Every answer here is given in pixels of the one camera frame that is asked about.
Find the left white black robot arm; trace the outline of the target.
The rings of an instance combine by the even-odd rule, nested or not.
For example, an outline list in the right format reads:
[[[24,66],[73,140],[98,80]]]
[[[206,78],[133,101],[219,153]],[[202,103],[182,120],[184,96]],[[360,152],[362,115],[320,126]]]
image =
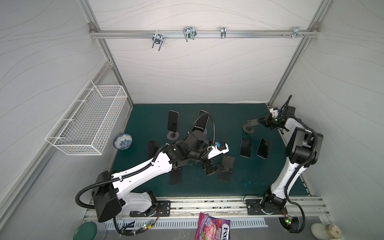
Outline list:
[[[78,206],[94,209],[98,222],[115,218],[122,210],[152,215],[159,203],[151,191],[134,193],[134,189],[160,175],[176,171],[190,161],[200,162],[207,175],[219,171],[212,158],[229,152],[229,145],[215,139],[209,141],[204,132],[190,128],[188,135],[160,147],[153,158],[126,171],[99,174],[97,181],[75,196]]]

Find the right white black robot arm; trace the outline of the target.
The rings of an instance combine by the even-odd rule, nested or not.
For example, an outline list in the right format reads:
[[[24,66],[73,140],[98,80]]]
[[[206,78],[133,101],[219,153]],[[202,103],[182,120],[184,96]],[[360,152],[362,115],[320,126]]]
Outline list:
[[[271,109],[269,115],[258,120],[271,130],[279,129],[288,141],[285,165],[278,178],[264,193],[260,205],[266,215],[282,213],[286,203],[298,207],[302,220],[298,220],[294,226],[294,218],[288,214],[279,218],[283,228],[298,234],[306,225],[305,213],[300,204],[290,200],[289,193],[299,176],[318,161],[324,136],[295,116],[295,108],[289,106],[291,98],[292,96],[289,96],[281,108]]]

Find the teal phone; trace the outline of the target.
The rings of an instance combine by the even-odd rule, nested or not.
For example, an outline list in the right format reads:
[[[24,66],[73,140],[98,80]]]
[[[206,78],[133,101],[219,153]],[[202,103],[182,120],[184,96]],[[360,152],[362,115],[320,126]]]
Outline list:
[[[272,142],[262,138],[257,149],[257,156],[263,159],[268,159],[271,147]]]

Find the purple phone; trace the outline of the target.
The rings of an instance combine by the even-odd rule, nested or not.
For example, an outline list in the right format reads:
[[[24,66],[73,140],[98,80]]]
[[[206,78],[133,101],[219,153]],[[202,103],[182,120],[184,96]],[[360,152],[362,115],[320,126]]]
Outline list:
[[[158,149],[159,149],[158,140],[148,141],[147,143],[148,160],[152,159],[155,156]]]

